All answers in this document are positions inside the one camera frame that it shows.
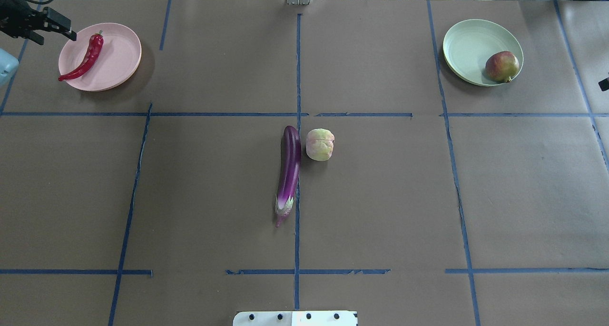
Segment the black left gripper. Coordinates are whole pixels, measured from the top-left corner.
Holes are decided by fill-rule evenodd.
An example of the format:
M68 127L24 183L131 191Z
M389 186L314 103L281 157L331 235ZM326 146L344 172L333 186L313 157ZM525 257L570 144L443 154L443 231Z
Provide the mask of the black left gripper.
M78 39L66 16L50 7L37 11L24 0L0 0L0 30L12 38L24 38L39 45L44 44L44 37L35 33L37 30L55 32L72 41Z

